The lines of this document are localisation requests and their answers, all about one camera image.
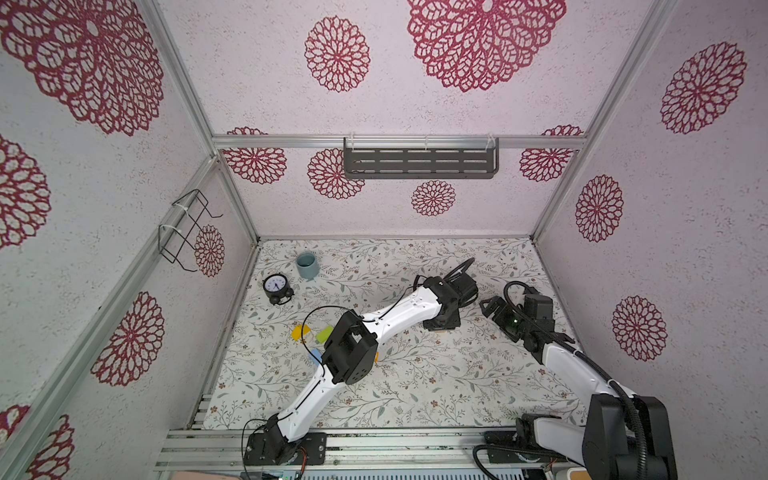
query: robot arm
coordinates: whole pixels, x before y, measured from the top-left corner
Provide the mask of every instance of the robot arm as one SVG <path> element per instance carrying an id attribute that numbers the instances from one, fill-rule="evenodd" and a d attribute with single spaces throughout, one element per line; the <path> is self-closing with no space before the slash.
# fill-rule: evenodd
<path id="1" fill-rule="evenodd" d="M 510 300 L 508 289 L 512 285 L 525 288 L 523 304 Z M 648 480 L 677 479 L 664 404 L 654 397 L 639 396 L 611 379 L 585 354 L 568 345 L 574 340 L 554 331 L 551 298 L 525 283 L 510 282 L 503 299 L 483 300 L 480 307 L 513 342 L 523 340 L 527 351 L 589 406 L 584 427 L 550 415 L 524 414 L 516 422 L 517 444 L 508 446 L 558 452 L 587 467 L 593 480 L 635 475 Z M 634 436 L 627 434 L 628 425 Z"/>
<path id="2" fill-rule="evenodd" d="M 429 288 L 421 286 L 400 300 L 391 310 L 387 306 L 362 317 L 358 317 L 354 312 L 344 313 L 328 338 L 323 364 L 317 367 L 310 383 L 293 403 L 277 414 L 281 419 L 277 425 L 286 441 L 295 442 L 304 437 L 310 430 L 312 421 L 331 398 L 370 371 L 378 345 L 419 322 L 435 318 L 441 309 L 439 298 Z M 354 339 L 356 333 L 360 336 L 357 345 L 361 348 L 357 355 L 359 361 L 353 365 L 352 362 L 356 359 L 350 357 L 355 356 L 357 347 L 353 347 L 351 355 L 346 355 L 343 346 L 349 345 L 350 337 Z"/>
<path id="3" fill-rule="evenodd" d="M 325 343 L 322 362 L 299 396 L 263 426 L 259 457 L 274 465 L 291 459 L 312 421 L 331 398 L 347 385 L 361 380 L 373 367 L 380 344 L 419 322 L 429 328 L 458 324 L 458 309 L 477 298 L 477 285 L 466 273 L 467 260 L 442 279 L 427 278 L 414 292 L 397 303 L 358 315 L 346 311 Z"/>

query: ceramic cup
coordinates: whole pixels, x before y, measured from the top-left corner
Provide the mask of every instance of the ceramic cup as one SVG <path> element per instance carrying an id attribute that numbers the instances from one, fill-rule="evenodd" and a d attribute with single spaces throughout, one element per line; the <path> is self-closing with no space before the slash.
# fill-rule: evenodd
<path id="1" fill-rule="evenodd" d="M 303 279 L 311 280 L 320 273 L 320 264 L 317 263 L 314 253 L 304 252 L 296 257 L 296 269 Z"/>

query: red flower decal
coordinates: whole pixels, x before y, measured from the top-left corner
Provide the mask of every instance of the red flower decal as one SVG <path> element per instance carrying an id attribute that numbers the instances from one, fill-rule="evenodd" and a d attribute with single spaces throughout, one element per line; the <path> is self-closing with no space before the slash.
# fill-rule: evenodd
<path id="1" fill-rule="evenodd" d="M 51 211 L 50 196 L 35 159 L 0 135 L 0 249 L 35 236 Z"/>
<path id="2" fill-rule="evenodd" d="M 16 426 L 27 415 L 29 406 L 14 405 L 10 409 L 0 412 L 0 449 L 11 438 Z"/>
<path id="3" fill-rule="evenodd" d="M 133 135 L 159 115 L 163 69 L 131 0 L 8 0 L 0 31 L 40 91 L 77 120 Z"/>
<path id="4" fill-rule="evenodd" d="M 408 0 L 414 55 L 445 87 L 488 90 L 549 43 L 565 0 Z"/>
<path id="5" fill-rule="evenodd" d="M 745 70 L 744 52 L 725 41 L 688 58 L 661 99 L 667 129 L 688 134 L 711 124 L 739 94 Z"/>
<path id="6" fill-rule="evenodd" d="M 348 91 L 366 77 L 371 58 L 366 38 L 357 25 L 339 17 L 315 24 L 304 42 L 306 66 L 331 91 Z"/>
<path id="7" fill-rule="evenodd" d="M 343 155 L 338 148 L 319 151 L 306 169 L 315 190 L 328 198 L 354 197 L 366 184 L 365 180 L 351 180 L 344 175 Z"/>
<path id="8" fill-rule="evenodd" d="M 238 127 L 230 135 L 266 135 L 257 128 Z M 255 184 L 271 184 L 286 173 L 282 148 L 231 148 L 222 150 L 232 171 Z"/>
<path id="9" fill-rule="evenodd" d="M 581 135 L 584 132 L 573 125 L 558 125 L 543 135 Z M 526 178 L 545 182 L 560 177 L 574 151 L 567 148 L 528 148 L 520 157 L 520 171 Z"/>
<path id="10" fill-rule="evenodd" d="M 126 386 L 149 370 L 163 346 L 165 319 L 157 300 L 139 293 L 133 309 L 125 313 L 118 329 L 101 351 L 91 373 L 99 383 Z"/>
<path id="11" fill-rule="evenodd" d="M 213 225 L 200 229 L 194 241 L 194 259 L 205 276 L 214 276 L 224 265 L 224 241 Z"/>
<path id="12" fill-rule="evenodd" d="M 619 184 L 612 177 L 599 175 L 588 181 L 576 202 L 576 226 L 591 242 L 605 240 L 619 226 L 621 208 Z"/>
<path id="13" fill-rule="evenodd" d="M 411 196 L 411 205 L 421 215 L 434 217 L 444 214 L 453 205 L 456 192 L 450 184 L 440 180 L 430 180 L 419 185 Z"/>
<path id="14" fill-rule="evenodd" d="M 614 310 L 614 335 L 621 349 L 635 359 L 653 360 L 667 346 L 667 324 L 645 298 L 628 296 Z"/>
<path id="15" fill-rule="evenodd" d="M 48 434 L 43 449 L 27 468 L 30 475 L 28 480 L 61 480 L 69 472 L 69 460 L 74 452 L 74 429 L 69 425 L 69 415 L 62 415 L 57 425 L 56 430 Z"/>

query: yellow block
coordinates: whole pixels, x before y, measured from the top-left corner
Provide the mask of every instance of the yellow block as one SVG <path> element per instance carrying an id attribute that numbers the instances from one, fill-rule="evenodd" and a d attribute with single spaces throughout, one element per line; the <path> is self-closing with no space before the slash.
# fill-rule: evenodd
<path id="1" fill-rule="evenodd" d="M 310 332 L 310 328 L 305 325 L 304 326 L 304 335 L 306 335 L 309 332 Z M 290 334 L 290 337 L 292 339 L 296 340 L 297 342 L 299 341 L 299 339 L 301 338 L 301 325 L 298 325 L 298 326 L 296 326 L 295 329 L 293 329 L 293 331 Z"/>

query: table surface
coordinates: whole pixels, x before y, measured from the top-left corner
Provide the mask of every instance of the table surface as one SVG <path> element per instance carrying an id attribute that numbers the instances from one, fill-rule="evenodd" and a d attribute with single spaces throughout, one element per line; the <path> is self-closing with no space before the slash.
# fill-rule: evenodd
<path id="1" fill-rule="evenodd" d="M 241 429 L 293 401 L 315 370 L 291 332 L 310 310 L 340 305 L 363 314 L 397 300 L 416 274 L 445 275 L 469 257 L 480 300 L 501 295 L 509 280 L 536 286 L 554 300 L 556 330 L 571 334 L 530 240 L 271 240 L 260 246 L 246 298 L 233 328 L 204 429 Z M 294 260 L 317 255 L 320 274 L 299 277 Z M 262 288 L 273 274 L 288 277 L 295 297 L 274 306 Z M 336 325 L 341 311 L 324 309 L 307 321 L 307 346 Z M 379 346 L 378 361 L 360 382 L 341 391 L 313 426 L 434 427 L 514 425 L 526 412 L 553 413 L 582 425 L 585 406 L 562 379 L 512 343 L 475 302 L 461 326 L 432 333 L 420 325 Z"/>

